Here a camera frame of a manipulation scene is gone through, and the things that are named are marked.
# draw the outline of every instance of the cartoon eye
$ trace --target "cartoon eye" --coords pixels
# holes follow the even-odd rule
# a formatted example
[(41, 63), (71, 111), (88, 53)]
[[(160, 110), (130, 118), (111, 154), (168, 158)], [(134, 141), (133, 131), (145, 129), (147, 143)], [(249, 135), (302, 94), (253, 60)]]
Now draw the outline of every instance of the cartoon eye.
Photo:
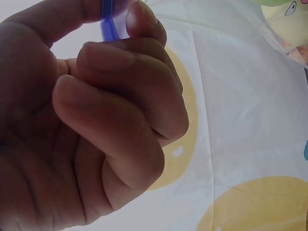
[(296, 1), (291, 3), (291, 6), (287, 9), (287, 11), (285, 12), (285, 16), (290, 16), (292, 14), (294, 14), (296, 10)]

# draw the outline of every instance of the fingernail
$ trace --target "fingernail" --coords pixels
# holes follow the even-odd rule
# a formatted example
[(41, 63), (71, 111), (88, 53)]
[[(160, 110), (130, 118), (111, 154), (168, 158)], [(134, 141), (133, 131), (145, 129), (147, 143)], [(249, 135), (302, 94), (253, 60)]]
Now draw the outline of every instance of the fingernail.
[(151, 10), (151, 8), (148, 7), (147, 4), (145, 4), (142, 1), (139, 1), (139, 4), (142, 8), (143, 19), (151, 23), (152, 25), (156, 26), (158, 24), (158, 20), (153, 11)]
[(121, 71), (131, 66), (135, 60), (133, 53), (106, 43), (87, 43), (84, 50), (84, 59), (89, 70)]
[(72, 76), (61, 76), (55, 86), (56, 99), (76, 108), (88, 108), (96, 103), (98, 90)]

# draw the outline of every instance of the cartoon character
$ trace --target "cartoon character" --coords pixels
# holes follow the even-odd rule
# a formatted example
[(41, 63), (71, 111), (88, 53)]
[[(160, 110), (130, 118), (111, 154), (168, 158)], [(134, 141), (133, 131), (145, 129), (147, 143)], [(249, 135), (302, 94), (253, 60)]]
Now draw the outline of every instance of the cartoon character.
[(197, 230), (306, 231), (307, 209), (308, 182), (265, 177), (226, 191), (207, 210)]
[(184, 174), (194, 154), (198, 133), (198, 107), (193, 84), (181, 60), (170, 49), (166, 50), (183, 84), (183, 97), (190, 125), (184, 137), (163, 149), (165, 153), (165, 170), (149, 190), (170, 185)]
[(308, 62), (308, 0), (251, 0), (261, 5), (263, 15), (285, 48), (297, 48), (291, 56)]

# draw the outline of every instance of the yellow toy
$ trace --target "yellow toy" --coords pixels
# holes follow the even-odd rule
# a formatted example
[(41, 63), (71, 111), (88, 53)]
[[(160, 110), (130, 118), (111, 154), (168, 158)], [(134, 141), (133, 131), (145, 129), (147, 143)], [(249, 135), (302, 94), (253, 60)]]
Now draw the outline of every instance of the yellow toy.
[(252, 0), (285, 48), (297, 48), (301, 61), (308, 62), (308, 0)]

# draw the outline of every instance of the white surface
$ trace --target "white surface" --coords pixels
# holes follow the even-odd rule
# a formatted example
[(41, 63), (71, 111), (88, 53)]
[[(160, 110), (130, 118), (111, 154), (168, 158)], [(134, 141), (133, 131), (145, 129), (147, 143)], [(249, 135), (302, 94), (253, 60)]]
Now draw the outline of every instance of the white surface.
[[(2, 3), (0, 15), (4, 19), (34, 2)], [(76, 57), (88, 40), (101, 40), (98, 24), (71, 33), (53, 51), (59, 58)], [(247, 43), (210, 30), (169, 32), (168, 45), (199, 95), (199, 139), (189, 169), (173, 185), (67, 231), (194, 231), (213, 197), (231, 186), (272, 175), (308, 180), (308, 89), (300, 65), (263, 39)]]

